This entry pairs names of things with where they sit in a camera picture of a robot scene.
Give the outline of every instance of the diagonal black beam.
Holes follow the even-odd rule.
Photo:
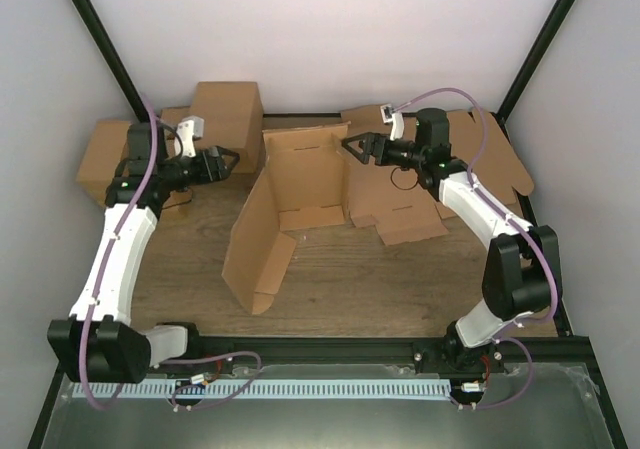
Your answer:
[[[531,50],[529,54],[527,54],[527,58],[524,60],[522,67],[518,71],[518,75],[513,80],[511,87],[509,88],[509,92],[502,101],[502,105],[500,109],[498,109],[498,115],[502,120],[506,121],[513,108],[516,106],[518,99],[522,96],[531,76],[535,72],[538,64],[542,60],[545,52],[551,45],[551,41],[555,37],[558,29],[562,25],[565,17],[569,13],[571,6],[575,0],[556,0],[556,3],[553,5],[547,20],[544,22],[538,37],[536,38],[533,46],[531,46]]]
[[[71,2],[76,6],[78,14],[84,21],[85,26],[87,26],[91,37],[93,37],[96,46],[98,46],[98,49],[102,53],[102,57],[104,57],[109,69],[111,69],[113,77],[116,78],[124,97],[129,101],[129,105],[131,109],[133,109],[136,117],[140,122],[148,122],[149,115],[144,108],[140,94],[134,86],[131,77],[129,77],[129,73],[124,67],[116,48],[113,46],[109,34],[107,34],[102,22],[100,22],[100,18],[93,4],[91,4],[90,0],[71,0]]]

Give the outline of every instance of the robotic arm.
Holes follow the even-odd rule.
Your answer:
[[[81,332],[90,307],[94,307],[87,341],[91,382],[140,382],[149,367],[187,350],[188,329],[181,325],[160,325],[145,333],[132,329],[131,299],[142,255],[170,193],[222,181],[240,159],[237,153],[218,146],[196,150],[193,142],[202,137],[203,127],[204,121],[197,117],[186,118],[178,125],[176,157],[169,159],[165,144],[158,145],[153,174],[124,225],[118,228],[151,157],[149,123],[129,127],[128,174],[123,176],[124,167],[119,167],[107,189],[104,230],[91,272],[69,318],[52,321],[47,333],[49,344],[72,381],[80,380]],[[158,141],[163,140],[160,127]],[[101,280],[100,294],[94,299],[97,278]]]
[[[500,332],[550,305],[551,287],[540,261],[514,224],[527,231],[547,260],[561,296],[558,239],[548,226],[534,227],[491,195],[467,165],[451,155],[449,120],[441,109],[416,114],[415,141],[402,139],[402,114],[382,106],[382,119],[392,124],[390,135],[365,133],[347,138],[344,148],[362,164],[373,157],[378,166],[413,170],[418,184],[436,201],[452,209],[469,226],[488,251],[482,281],[483,299],[445,336],[448,362],[456,368],[475,362],[478,354]],[[478,195],[482,191],[493,207]]]

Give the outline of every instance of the wooden tabletop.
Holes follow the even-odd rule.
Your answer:
[[[333,121],[304,125],[316,122]],[[275,302],[247,314],[221,272],[253,179],[197,187],[187,218],[160,221],[134,291],[134,327],[187,321],[205,335],[429,337],[444,335],[480,301],[486,251],[460,219],[445,221],[446,236],[396,246],[385,246],[373,227],[348,223],[288,233],[298,245]],[[516,334],[556,333],[547,324]]]

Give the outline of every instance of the purple cable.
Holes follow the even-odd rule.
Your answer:
[[[547,282],[549,283],[549,290],[550,290],[549,292],[551,296],[551,303],[549,304],[550,306],[549,312],[547,312],[547,314],[544,317],[541,317],[539,319],[535,317],[528,317],[526,318],[526,320],[531,321],[533,323],[540,323],[540,324],[550,322],[553,320],[553,316],[555,315],[556,309],[558,308],[558,288],[556,286],[556,281],[553,277],[553,273],[551,272],[551,267],[549,267],[549,263],[547,262],[547,259],[544,257],[544,254],[542,253],[538,245],[535,243],[533,238],[524,229],[524,227],[520,226],[520,224],[513,221],[512,219],[508,219],[507,213],[503,211],[500,207],[498,207],[489,198],[489,196],[485,194],[484,191],[482,191],[479,187],[474,188],[475,182],[473,180],[473,172],[472,172],[473,167],[476,165],[476,163],[484,153],[484,150],[487,147],[487,141],[489,139],[489,126],[487,124],[487,119],[484,115],[484,111],[480,108],[480,105],[476,102],[476,100],[473,97],[471,97],[471,95],[469,95],[468,93],[466,93],[461,89],[457,89],[455,87],[443,87],[440,89],[434,89],[433,91],[425,92],[424,94],[420,94],[419,96],[414,97],[410,101],[407,101],[404,104],[401,104],[400,106],[396,107],[393,112],[399,112],[415,104],[416,102],[421,101],[422,99],[426,99],[429,96],[440,94],[442,92],[454,92],[456,94],[460,94],[461,96],[466,98],[471,103],[471,105],[473,105],[473,108],[480,115],[480,121],[482,122],[482,143],[480,144],[480,149],[478,149],[478,152],[473,157],[473,159],[469,163],[469,166],[467,167],[467,180],[469,181],[469,185],[472,187],[472,190],[476,194],[478,194],[478,197],[480,197],[480,199],[482,199],[498,216],[500,216],[502,219],[507,221],[507,223],[511,227],[513,227],[516,231],[518,231],[518,233],[529,245],[529,247],[531,248],[535,256],[538,258],[538,261],[540,261],[540,266],[542,267],[544,275],[547,278]]]
[[[197,404],[195,406],[189,406],[191,407],[191,410],[201,410],[201,409],[211,409],[212,407],[216,407],[216,406],[221,406],[222,404],[225,404],[229,401],[231,401],[232,399],[234,399],[238,394],[241,394],[242,392],[244,392],[251,384],[253,384],[253,382],[258,378],[258,376],[260,375],[260,371],[262,370],[262,359],[260,358],[260,355],[256,352],[253,351],[238,351],[238,352],[230,352],[229,354],[222,354],[220,356],[213,356],[213,357],[205,357],[204,359],[170,359],[168,361],[165,361],[161,364],[165,364],[165,365],[173,365],[173,364],[178,364],[178,365],[192,365],[192,364],[207,364],[210,362],[216,362],[216,361],[223,361],[229,357],[240,357],[240,356],[250,356],[253,357],[256,362],[257,362],[257,369],[258,372],[256,372],[253,376],[251,376],[249,379],[247,379],[247,382],[245,382],[242,386],[240,386],[238,389],[236,389],[234,392],[232,392],[231,394],[229,394],[227,397],[220,399],[218,401],[209,403],[209,404]],[[171,404],[173,405],[174,410],[178,410],[178,408],[180,407],[180,405],[176,402],[176,397],[178,396],[178,394],[180,394],[182,391],[185,391],[187,389],[190,389],[192,387],[199,387],[197,384],[189,384],[188,386],[182,386],[179,387],[178,389],[176,389],[173,394],[171,394]]]
[[[114,229],[114,234],[118,236],[123,226],[127,222],[129,218],[129,214],[133,211],[142,195],[142,192],[147,186],[151,175],[153,174],[153,165],[155,164],[156,154],[158,153],[158,128],[156,125],[156,115],[153,111],[153,106],[149,103],[144,94],[141,94],[142,102],[144,103],[144,107],[149,114],[149,122],[151,123],[151,154],[149,156],[149,164],[147,165],[147,169],[145,170],[144,176],[142,177],[142,181],[136,189],[136,192],[133,194],[131,201],[127,205],[126,209],[122,213],[120,220],[116,224]],[[102,261],[100,261],[100,267],[98,268],[98,273],[96,274],[96,281],[93,285],[93,292],[91,293],[91,297],[94,300],[97,300],[98,295],[100,294],[100,286],[102,284],[102,280],[104,279],[104,274],[107,270],[107,264],[109,263],[109,256],[113,251],[113,246],[115,245],[116,239],[110,239],[107,242],[107,246],[105,247],[104,254],[102,256]],[[93,312],[95,310],[95,304],[90,304],[87,309],[87,314],[84,319],[84,323],[82,324],[82,333],[80,336],[80,353],[78,355],[78,365],[80,372],[80,384],[82,385],[82,390],[87,397],[87,401],[89,404],[99,411],[104,411],[111,407],[115,402],[118,394],[122,391],[123,384],[119,384],[116,388],[115,392],[111,396],[111,398],[105,403],[102,404],[97,401],[93,392],[91,391],[91,386],[89,386],[89,378],[87,376],[87,345],[89,342],[89,329],[91,328],[91,320],[93,319]]]
[[[520,349],[522,349],[522,352],[524,352],[524,357],[527,358],[527,366],[529,368],[529,372],[527,373],[527,380],[525,381],[524,385],[520,388],[520,390],[518,392],[516,392],[513,396],[508,397],[504,401],[493,402],[491,404],[477,405],[476,406],[476,410],[496,409],[498,407],[502,407],[502,406],[506,406],[507,404],[511,404],[512,402],[515,402],[518,399],[520,399],[524,395],[524,393],[527,392],[527,389],[529,389],[529,386],[533,382],[533,375],[534,375],[533,359],[531,358],[531,353],[526,348],[526,346],[522,342],[520,342],[519,340],[514,339],[512,337],[505,337],[505,338],[500,339],[500,340],[496,339],[496,341],[497,341],[498,344],[501,343],[501,342],[505,342],[505,341],[506,342],[512,342],[513,344],[518,346]],[[455,404],[456,406],[458,406],[458,407],[463,406],[464,407],[463,404],[460,404],[453,397],[451,397],[450,399],[451,399],[451,402],[453,404]]]

